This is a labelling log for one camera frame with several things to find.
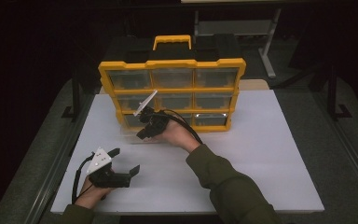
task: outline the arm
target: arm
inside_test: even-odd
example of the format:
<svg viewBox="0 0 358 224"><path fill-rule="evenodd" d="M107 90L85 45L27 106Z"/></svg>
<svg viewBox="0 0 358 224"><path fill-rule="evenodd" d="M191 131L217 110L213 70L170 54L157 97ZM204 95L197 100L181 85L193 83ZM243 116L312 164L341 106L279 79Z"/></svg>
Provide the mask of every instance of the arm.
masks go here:
<svg viewBox="0 0 358 224"><path fill-rule="evenodd" d="M61 224L90 224L94 219L92 209L101 198L113 189L96 188L87 177L84 181L80 196L75 204L68 204L63 212L59 223Z"/></svg>
<svg viewBox="0 0 358 224"><path fill-rule="evenodd" d="M225 223L281 223L272 205L249 176L237 172L228 160L198 143L178 123L170 121L158 138L189 153L187 164L200 184L211 190L211 202Z"/></svg>

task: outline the dark green sleeve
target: dark green sleeve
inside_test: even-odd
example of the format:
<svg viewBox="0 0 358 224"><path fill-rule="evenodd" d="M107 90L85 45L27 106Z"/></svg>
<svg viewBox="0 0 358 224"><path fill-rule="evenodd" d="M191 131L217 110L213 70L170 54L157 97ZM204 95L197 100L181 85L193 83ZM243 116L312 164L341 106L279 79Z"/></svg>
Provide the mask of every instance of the dark green sleeve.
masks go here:
<svg viewBox="0 0 358 224"><path fill-rule="evenodd" d="M206 145L191 152L186 162L200 184L211 190L211 202L225 223L282 223L257 184Z"/></svg>
<svg viewBox="0 0 358 224"><path fill-rule="evenodd" d="M63 212L59 224L90 224L94 219L94 212L88 208L68 204Z"/></svg>

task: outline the background table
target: background table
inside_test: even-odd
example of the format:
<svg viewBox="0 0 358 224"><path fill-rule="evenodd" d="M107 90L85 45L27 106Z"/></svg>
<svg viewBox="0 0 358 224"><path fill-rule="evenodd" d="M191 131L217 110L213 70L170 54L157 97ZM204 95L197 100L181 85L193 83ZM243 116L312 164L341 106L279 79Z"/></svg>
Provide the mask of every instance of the background table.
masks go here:
<svg viewBox="0 0 358 224"><path fill-rule="evenodd" d="M200 135L216 154L250 176L278 212L317 212L324 206L296 147L273 91L241 91L232 127L225 133ZM95 208L115 215L211 214L209 190L203 189L186 165L187 153L167 144L130 144L120 133L109 95L96 95L51 212L71 202L80 163L103 147L121 153L113 169L128 172L140 164L131 187L114 190ZM80 182L86 176L85 165Z"/></svg>

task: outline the yellow handle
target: yellow handle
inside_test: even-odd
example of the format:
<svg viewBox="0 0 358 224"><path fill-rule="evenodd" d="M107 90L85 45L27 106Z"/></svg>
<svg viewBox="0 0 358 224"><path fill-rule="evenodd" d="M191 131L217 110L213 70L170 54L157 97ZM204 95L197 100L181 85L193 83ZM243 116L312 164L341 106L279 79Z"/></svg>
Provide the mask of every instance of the yellow handle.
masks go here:
<svg viewBox="0 0 358 224"><path fill-rule="evenodd" d="M188 48L191 49L191 37L190 35L158 35L155 38L155 44L153 50L156 50L158 43L176 43L187 42Z"/></svg>

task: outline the tool box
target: tool box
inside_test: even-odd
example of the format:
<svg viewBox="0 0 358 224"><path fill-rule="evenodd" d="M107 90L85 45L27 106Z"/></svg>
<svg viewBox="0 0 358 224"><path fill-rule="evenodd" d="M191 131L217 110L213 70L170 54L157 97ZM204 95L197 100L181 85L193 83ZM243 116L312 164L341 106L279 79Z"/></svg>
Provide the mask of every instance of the tool box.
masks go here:
<svg viewBox="0 0 358 224"><path fill-rule="evenodd" d="M156 111L179 113L196 132L228 131L246 62L234 35L117 37L100 63L101 82L128 130L145 125L133 115L153 90Z"/></svg>

